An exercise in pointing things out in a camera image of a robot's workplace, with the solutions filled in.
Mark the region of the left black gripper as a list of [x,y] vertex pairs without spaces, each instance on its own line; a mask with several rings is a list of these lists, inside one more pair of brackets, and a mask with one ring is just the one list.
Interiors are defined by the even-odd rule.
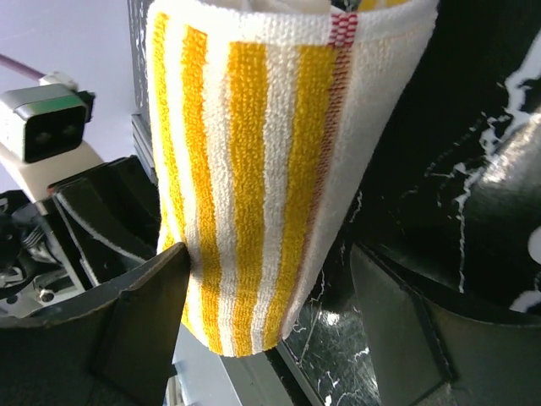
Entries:
[[156,255],[156,184],[136,156],[1,194],[1,315],[26,317]]

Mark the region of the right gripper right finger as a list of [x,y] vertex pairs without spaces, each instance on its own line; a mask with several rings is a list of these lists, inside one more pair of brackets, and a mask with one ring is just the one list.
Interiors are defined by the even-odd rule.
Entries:
[[354,246],[352,280],[384,405],[538,405],[540,318]]

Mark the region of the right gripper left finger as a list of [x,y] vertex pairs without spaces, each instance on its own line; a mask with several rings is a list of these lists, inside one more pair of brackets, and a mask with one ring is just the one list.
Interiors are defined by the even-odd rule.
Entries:
[[3,405],[160,405],[189,281],[175,244],[31,316],[1,320]]

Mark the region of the yellow orange striped towel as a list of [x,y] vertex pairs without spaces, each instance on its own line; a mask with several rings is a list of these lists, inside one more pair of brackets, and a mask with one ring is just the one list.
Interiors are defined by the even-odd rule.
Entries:
[[243,357],[292,330],[429,42],[435,1],[155,1],[146,62],[159,250],[183,323]]

